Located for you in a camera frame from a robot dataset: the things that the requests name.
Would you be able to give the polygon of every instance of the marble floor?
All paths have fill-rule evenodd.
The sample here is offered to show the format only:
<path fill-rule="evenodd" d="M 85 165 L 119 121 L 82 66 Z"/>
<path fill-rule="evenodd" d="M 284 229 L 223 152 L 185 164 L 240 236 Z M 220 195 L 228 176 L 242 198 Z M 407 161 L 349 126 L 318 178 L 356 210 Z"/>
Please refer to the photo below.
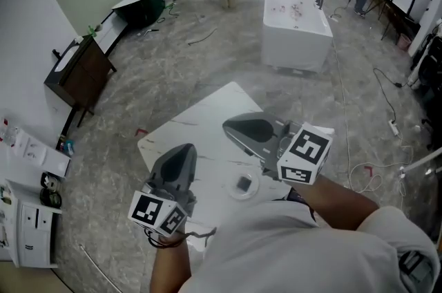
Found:
<path fill-rule="evenodd" d="M 347 143 L 343 95 L 338 64 L 331 48 L 320 73 L 276 70 L 260 63 L 260 35 L 264 0 L 238 0 L 223 10 L 218 0 L 166 0 L 158 32 L 130 31 L 110 55 L 118 72 L 108 82 L 95 107 L 79 129 L 71 128 L 75 156 L 64 181 L 64 214 L 57 224 L 56 273 L 75 292 L 113 292 L 80 249 L 124 293 L 148 292 L 155 250 L 143 232 L 127 219 L 133 192 L 148 176 L 137 149 L 138 128 L 153 131 L 190 105 L 228 82 L 235 81 L 265 111 L 286 120 L 306 121 L 336 130 L 323 173 L 348 186 Z M 348 0 L 325 0 L 330 15 Z M 410 57 L 399 50 L 391 32 L 381 41 L 386 22 L 373 11 L 365 20 L 352 4 L 330 21 L 345 86 L 351 167 L 362 162 L 407 162 L 409 150 L 400 148 L 387 125 L 392 112 L 372 72 L 380 68 L 391 79 L 405 82 Z M 191 46 L 187 42 L 216 32 Z M 394 105 L 403 139 L 414 147 L 414 159 L 427 154 L 430 134 L 421 128 L 423 110 L 408 88 L 398 89 L 382 76 Z M 401 206 L 394 175 L 398 166 L 375 168 L 383 184 L 366 196 L 381 205 Z M 437 192 L 433 174 L 419 169 L 405 179 L 404 212 L 426 232 L 433 230 Z M 368 170 L 355 170 L 352 184 L 362 190 Z"/>

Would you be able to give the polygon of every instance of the marble table top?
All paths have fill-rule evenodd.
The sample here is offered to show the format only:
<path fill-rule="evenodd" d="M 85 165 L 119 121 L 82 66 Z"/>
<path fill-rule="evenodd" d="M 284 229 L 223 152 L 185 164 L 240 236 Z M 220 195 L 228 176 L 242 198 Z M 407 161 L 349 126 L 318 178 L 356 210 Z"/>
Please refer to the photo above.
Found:
<path fill-rule="evenodd" d="M 197 203 L 187 220 L 186 231 L 206 233 L 245 207 L 289 193 L 288 185 L 262 176 L 259 159 L 248 156 L 224 134 L 225 120 L 253 111 L 262 109 L 240 86 L 231 82 L 138 142 L 149 171 L 155 161 L 173 147 L 184 143 L 195 145 L 198 158 L 190 190 Z M 249 174 L 259 182 L 254 184 L 254 195 L 244 200 L 235 199 L 229 193 L 232 181 L 240 174 Z M 197 250 L 204 250 L 203 240 L 190 239 Z"/>

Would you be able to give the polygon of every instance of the floor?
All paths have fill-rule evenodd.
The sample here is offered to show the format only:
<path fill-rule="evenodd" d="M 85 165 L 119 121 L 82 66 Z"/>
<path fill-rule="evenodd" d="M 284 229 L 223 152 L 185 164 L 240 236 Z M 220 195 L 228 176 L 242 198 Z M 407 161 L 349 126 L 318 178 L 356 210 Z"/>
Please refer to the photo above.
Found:
<path fill-rule="evenodd" d="M 330 15 L 348 0 L 325 0 Z M 306 121 L 336 130 L 323 173 L 345 186 L 348 182 L 343 95 L 338 64 L 331 48 L 320 73 L 276 70 L 260 63 L 260 31 L 264 0 L 239 0 L 232 11 L 218 0 L 175 0 L 159 32 L 132 31 L 110 55 L 118 72 L 105 88 L 95 117 L 72 128 L 75 156 L 62 190 L 64 213 L 57 225 L 56 273 L 75 293 L 114 292 L 80 248 L 84 247 L 109 279 L 124 293 L 148 292 L 155 250 L 143 232 L 127 219 L 133 192 L 148 176 L 137 149 L 142 135 L 153 131 L 219 87 L 235 81 L 265 111 L 286 120 Z M 410 58 L 394 45 L 392 32 L 381 41 L 384 21 L 373 11 L 365 20 L 352 4 L 330 21 L 345 86 L 351 167 L 362 162 L 407 162 L 387 125 L 392 112 L 372 72 L 382 69 L 394 81 L 405 82 Z M 207 40 L 211 29 L 216 32 Z M 407 87 L 398 89 L 380 76 L 394 105 L 403 139 L 414 147 L 414 158 L 427 154 L 430 141 L 422 129 L 422 109 Z M 401 206 L 395 173 L 398 166 L 375 168 L 382 186 L 366 196 L 380 205 Z M 433 230 L 436 180 L 419 169 L 405 179 L 404 212 L 426 232 Z M 372 187 L 377 187 L 376 178 Z M 369 171 L 355 170 L 352 184 L 362 190 Z"/>

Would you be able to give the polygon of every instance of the white shirt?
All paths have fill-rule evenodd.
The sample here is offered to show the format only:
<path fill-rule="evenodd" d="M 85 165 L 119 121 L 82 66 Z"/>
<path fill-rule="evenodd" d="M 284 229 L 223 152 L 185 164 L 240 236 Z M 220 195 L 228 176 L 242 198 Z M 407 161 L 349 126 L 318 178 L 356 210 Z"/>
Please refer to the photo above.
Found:
<path fill-rule="evenodd" d="M 411 276 L 398 263 L 408 251 L 424 257 Z M 425 293 L 439 270 L 431 240 L 397 208 L 345 231 L 320 228 L 305 205 L 273 201 L 218 228 L 180 293 Z"/>

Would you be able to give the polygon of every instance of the white bathtub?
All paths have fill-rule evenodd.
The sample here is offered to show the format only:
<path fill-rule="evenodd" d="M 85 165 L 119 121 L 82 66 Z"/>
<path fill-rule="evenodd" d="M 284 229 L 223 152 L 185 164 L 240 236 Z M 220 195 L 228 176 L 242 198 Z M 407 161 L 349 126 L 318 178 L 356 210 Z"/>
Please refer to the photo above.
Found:
<path fill-rule="evenodd" d="M 263 64 L 318 72 L 332 39 L 327 18 L 314 0 L 265 0 Z"/>

